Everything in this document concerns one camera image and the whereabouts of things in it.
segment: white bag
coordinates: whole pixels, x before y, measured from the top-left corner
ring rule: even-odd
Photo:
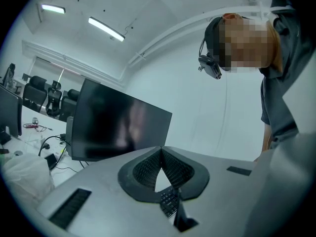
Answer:
[[[36,155],[13,157],[3,165],[2,175],[12,195],[33,208],[54,189],[47,161]]]

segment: fluorescent light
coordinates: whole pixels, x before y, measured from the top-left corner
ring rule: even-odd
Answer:
[[[51,11],[55,11],[55,12],[62,13],[62,14],[66,13],[65,8],[59,7],[59,6],[55,6],[55,5],[42,4],[41,7],[44,10],[51,10]]]
[[[106,33],[112,35],[113,37],[117,38],[119,41],[123,41],[125,39],[125,37],[122,34],[119,34],[117,31],[115,31],[111,27],[107,26],[106,24],[103,24],[102,22],[100,22],[99,20],[97,20],[93,17],[89,18],[89,23],[91,25],[94,25],[94,26],[100,28],[101,30],[105,31]]]

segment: desk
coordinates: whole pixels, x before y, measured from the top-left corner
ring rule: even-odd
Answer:
[[[23,96],[23,91],[24,91],[24,87],[25,85],[28,83],[27,81],[22,80],[22,78],[13,78],[13,81],[16,82],[16,86],[21,86],[21,93],[20,96]]]
[[[35,154],[38,155],[41,146],[41,140],[48,138],[49,136],[59,135],[61,133],[66,133],[66,123],[59,121],[57,119],[50,118],[38,112],[35,112],[25,106],[22,107],[22,125],[26,123],[32,123],[32,118],[38,118],[39,124],[52,128],[53,130],[46,129],[43,132],[37,132],[33,128],[24,128],[22,127],[22,136],[18,138],[12,137],[9,142],[4,144],[4,148],[8,149],[11,153],[15,151],[22,151],[23,154]],[[56,138],[51,138],[47,140],[47,143],[50,145],[50,149],[43,149],[41,152],[41,157],[46,157],[49,154],[55,154],[56,158],[59,159],[61,152],[65,147],[65,143],[60,145],[60,142]],[[67,152],[64,152],[63,158],[58,163],[59,168],[70,167],[73,170],[79,172],[82,170],[82,166],[79,161],[71,160],[71,157],[68,156]],[[51,171],[53,181],[55,186],[62,184],[70,177],[75,174],[71,169],[58,169],[54,168]]]

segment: ceiling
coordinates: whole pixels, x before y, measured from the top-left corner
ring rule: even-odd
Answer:
[[[184,20],[222,7],[249,5],[250,2],[249,0],[37,0],[36,3],[48,3],[66,9],[64,15],[40,11],[42,23],[37,27],[37,31],[43,31],[49,26],[49,30],[54,31],[55,35],[80,40],[81,44],[89,42],[89,46],[94,46],[101,53],[104,51],[112,58],[127,63],[150,41]],[[123,42],[111,40],[108,34],[88,23],[88,18],[91,16],[121,34],[126,34],[126,39]]]

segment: computer monitor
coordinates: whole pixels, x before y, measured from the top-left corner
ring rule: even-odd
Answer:
[[[22,80],[23,81],[28,81],[28,79],[30,79],[30,78],[32,78],[31,76],[29,76],[29,75],[27,75],[27,74],[23,74],[23,76],[22,76]]]
[[[5,130],[9,127],[10,135],[18,137],[22,135],[21,126],[22,98],[0,86],[0,137],[5,143]]]
[[[85,79],[72,129],[72,159],[97,161],[164,146],[172,113]]]

